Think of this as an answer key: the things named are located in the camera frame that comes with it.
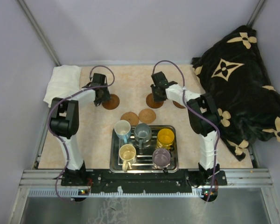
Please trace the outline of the metal tray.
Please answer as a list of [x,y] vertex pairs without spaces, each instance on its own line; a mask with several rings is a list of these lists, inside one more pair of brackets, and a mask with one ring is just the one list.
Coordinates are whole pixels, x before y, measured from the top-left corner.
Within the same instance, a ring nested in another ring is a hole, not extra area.
[[[152,130],[152,138],[149,142],[145,143],[142,148],[139,148],[138,142],[134,139],[134,135],[131,134],[131,137],[127,140],[128,144],[131,144],[136,149],[136,162],[128,166],[128,173],[161,173],[162,170],[157,168],[152,160],[153,152],[157,149],[157,134],[163,128],[168,128],[173,133],[176,133],[173,126],[150,126]],[[110,170],[113,173],[124,173],[122,170],[123,161],[119,156],[119,149],[124,145],[124,141],[121,140],[115,133],[112,131],[112,143],[111,143],[111,155],[110,155]],[[173,145],[169,149],[171,155],[171,161],[167,170],[169,173],[174,173],[178,170],[178,152],[177,152],[177,141],[174,140]]]

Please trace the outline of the yellow glass mug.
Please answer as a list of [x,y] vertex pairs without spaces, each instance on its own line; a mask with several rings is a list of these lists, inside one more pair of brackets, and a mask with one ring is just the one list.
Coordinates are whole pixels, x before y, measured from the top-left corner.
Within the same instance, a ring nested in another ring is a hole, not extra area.
[[157,134],[157,147],[170,150],[175,140],[175,134],[171,129],[163,128]]

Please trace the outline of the white and blue mug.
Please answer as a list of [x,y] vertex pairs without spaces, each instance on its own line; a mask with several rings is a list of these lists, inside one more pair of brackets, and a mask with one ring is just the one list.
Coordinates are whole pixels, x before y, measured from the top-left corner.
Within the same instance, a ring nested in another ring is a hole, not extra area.
[[131,125],[126,120],[118,121],[114,126],[114,131],[119,139],[123,140],[127,144],[128,139],[131,137]]

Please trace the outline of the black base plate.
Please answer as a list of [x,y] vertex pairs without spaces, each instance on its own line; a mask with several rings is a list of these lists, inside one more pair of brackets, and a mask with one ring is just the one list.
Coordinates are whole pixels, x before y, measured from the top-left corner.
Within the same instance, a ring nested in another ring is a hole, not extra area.
[[66,170],[61,178],[62,186],[98,186],[102,183],[132,182],[178,182],[180,184],[199,187],[203,185],[226,185],[225,172],[215,174],[192,169],[179,169],[173,173],[154,170],[152,173],[114,173],[109,169],[79,171]]

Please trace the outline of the black floral blanket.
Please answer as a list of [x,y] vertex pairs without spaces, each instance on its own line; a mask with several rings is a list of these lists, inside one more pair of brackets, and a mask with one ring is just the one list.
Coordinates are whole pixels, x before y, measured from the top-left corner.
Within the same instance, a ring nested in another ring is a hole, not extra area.
[[280,94],[257,45],[256,30],[243,25],[191,60],[193,73],[215,102],[221,140],[241,161],[256,140],[280,142]]

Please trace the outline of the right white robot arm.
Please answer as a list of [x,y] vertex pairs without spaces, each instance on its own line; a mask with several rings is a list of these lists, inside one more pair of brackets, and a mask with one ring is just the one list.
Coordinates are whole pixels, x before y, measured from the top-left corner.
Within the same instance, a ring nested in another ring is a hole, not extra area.
[[163,72],[151,75],[153,100],[167,99],[175,101],[188,109],[189,122],[192,130],[199,135],[200,161],[199,179],[203,184],[211,184],[219,172],[217,162],[217,134],[220,116],[212,96],[208,93],[199,94],[189,91],[177,82],[169,82]]

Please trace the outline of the purple mug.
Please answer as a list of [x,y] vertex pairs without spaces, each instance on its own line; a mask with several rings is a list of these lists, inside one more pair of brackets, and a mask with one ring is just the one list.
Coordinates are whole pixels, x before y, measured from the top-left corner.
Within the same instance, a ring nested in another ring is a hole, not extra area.
[[154,167],[157,169],[166,169],[171,163],[171,154],[167,149],[158,148],[152,154]]

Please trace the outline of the grey metal mug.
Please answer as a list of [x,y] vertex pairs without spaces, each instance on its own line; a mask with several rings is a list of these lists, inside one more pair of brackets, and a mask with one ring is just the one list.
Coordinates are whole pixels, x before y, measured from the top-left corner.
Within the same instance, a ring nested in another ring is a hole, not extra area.
[[152,138],[152,130],[147,124],[138,124],[134,130],[134,139],[139,144],[139,149],[142,149],[145,143],[149,142]]

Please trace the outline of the woven rattan coaster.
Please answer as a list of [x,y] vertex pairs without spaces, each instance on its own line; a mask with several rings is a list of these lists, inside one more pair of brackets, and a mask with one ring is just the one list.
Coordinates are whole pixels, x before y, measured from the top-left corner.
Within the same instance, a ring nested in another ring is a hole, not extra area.
[[139,117],[134,112],[126,112],[126,113],[124,113],[121,116],[120,120],[125,120],[125,121],[129,122],[129,124],[132,125],[132,126],[136,126],[139,123]]
[[138,117],[139,117],[140,122],[145,123],[145,124],[151,124],[152,122],[155,121],[156,114],[153,110],[147,108],[147,109],[141,110]]

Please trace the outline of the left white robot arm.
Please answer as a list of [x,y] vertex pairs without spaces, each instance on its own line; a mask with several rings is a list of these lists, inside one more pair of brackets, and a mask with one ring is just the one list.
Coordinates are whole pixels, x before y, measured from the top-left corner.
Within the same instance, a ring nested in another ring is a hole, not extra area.
[[79,109],[89,103],[100,105],[111,99],[104,74],[94,73],[90,82],[77,92],[64,98],[55,97],[51,102],[47,126],[48,131],[60,143],[65,158],[65,168],[61,176],[72,179],[78,185],[88,179],[85,162],[78,149]]

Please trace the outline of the white folded cloth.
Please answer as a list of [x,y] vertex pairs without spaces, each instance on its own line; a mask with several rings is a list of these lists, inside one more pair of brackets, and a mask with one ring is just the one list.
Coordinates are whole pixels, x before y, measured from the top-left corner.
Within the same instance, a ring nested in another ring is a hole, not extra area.
[[53,69],[43,99],[49,108],[51,107],[53,98],[65,98],[80,90],[81,69],[81,67],[75,65],[62,65]]

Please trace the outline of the aluminium frame rail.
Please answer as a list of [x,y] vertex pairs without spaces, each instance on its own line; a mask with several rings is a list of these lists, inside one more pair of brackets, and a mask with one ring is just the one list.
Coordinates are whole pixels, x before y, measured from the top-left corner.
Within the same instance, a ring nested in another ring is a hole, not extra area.
[[62,199],[83,200],[95,197],[145,197],[183,198],[210,197],[214,200],[220,189],[271,188],[273,182],[269,171],[263,168],[223,169],[226,185],[203,185],[193,187],[178,182],[132,182],[102,183],[98,186],[62,186],[58,170],[25,170],[19,188],[29,197],[61,197]]

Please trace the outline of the cream mug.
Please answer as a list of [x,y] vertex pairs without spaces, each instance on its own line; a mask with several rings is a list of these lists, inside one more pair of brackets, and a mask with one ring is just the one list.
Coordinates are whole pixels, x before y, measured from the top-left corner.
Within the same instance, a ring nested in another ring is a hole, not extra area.
[[123,161],[122,170],[126,172],[129,167],[136,163],[136,149],[131,144],[125,144],[119,149],[119,157]]

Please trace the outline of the brown wooden coaster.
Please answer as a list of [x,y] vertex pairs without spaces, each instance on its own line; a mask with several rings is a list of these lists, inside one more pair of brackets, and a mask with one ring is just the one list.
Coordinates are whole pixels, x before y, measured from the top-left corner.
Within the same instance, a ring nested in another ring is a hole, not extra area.
[[120,99],[116,94],[110,95],[110,100],[105,101],[102,103],[102,106],[107,110],[114,110],[116,109],[120,104]]
[[163,102],[163,101],[160,101],[160,102],[154,101],[153,94],[150,93],[150,94],[148,94],[147,97],[146,97],[146,104],[147,104],[147,106],[149,106],[150,108],[158,109],[158,108],[160,108],[160,107],[163,106],[164,102]]
[[173,101],[173,104],[179,109],[185,109],[185,107],[183,105],[177,103],[176,101]]

